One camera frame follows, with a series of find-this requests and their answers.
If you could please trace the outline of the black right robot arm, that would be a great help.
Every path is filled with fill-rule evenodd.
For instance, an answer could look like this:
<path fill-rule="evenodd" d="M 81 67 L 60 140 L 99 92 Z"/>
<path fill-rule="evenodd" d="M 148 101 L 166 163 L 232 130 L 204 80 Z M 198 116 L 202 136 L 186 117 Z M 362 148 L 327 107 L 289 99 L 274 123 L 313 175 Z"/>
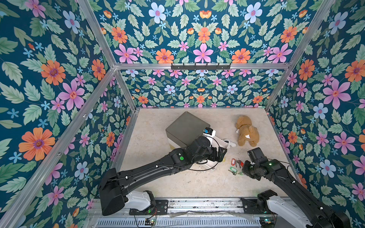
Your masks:
<path fill-rule="evenodd" d="M 260 180 L 262 177 L 274 183 L 298 206 L 287 204 L 274 191 L 258 195 L 257 208 L 270 211 L 285 219 L 296 228 L 350 228 L 350 219 L 343 212 L 336 212 L 325 205 L 299 183 L 289 170 L 278 160 L 268 159 L 257 147 L 248 151 L 242 172 Z"/>

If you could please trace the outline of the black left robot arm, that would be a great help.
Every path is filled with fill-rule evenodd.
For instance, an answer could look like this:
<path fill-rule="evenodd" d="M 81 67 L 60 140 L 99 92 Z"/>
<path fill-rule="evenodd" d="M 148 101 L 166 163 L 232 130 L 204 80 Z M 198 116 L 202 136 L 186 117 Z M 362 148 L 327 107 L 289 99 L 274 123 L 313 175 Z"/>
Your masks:
<path fill-rule="evenodd" d="M 164 176 L 170 176 L 182 171 L 190 171 L 196 163 L 205 160 L 223 161 L 227 148 L 211 136 L 200 136 L 184 148 L 172 150 L 166 156 L 138 167 L 120 171 L 112 168 L 104 173 L 98 191 L 103 216 L 109 216 L 126 208 L 141 211 L 144 214 L 156 212 L 156 201 L 151 191 L 136 192 L 135 190 L 147 183 Z"/>

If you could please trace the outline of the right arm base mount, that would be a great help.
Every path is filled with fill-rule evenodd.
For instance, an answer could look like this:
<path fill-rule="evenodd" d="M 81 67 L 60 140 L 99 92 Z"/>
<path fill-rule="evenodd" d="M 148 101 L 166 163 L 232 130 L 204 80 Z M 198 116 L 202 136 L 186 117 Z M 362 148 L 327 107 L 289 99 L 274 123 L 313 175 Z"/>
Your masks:
<path fill-rule="evenodd" d="M 309 218 L 294 205 L 272 190 L 264 191 L 254 199 L 241 198 L 246 214 L 260 215 L 263 228 L 311 228 Z"/>

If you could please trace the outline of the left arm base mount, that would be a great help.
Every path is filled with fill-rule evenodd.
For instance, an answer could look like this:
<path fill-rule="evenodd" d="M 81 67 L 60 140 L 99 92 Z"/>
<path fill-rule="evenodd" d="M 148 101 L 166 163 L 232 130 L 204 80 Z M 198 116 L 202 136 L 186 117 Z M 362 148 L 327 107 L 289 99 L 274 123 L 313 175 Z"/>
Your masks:
<path fill-rule="evenodd" d="M 133 191 L 126 196 L 127 202 L 124 209 L 129 210 L 129 215 L 166 215 L 168 200 L 155 199 L 151 191 Z"/>

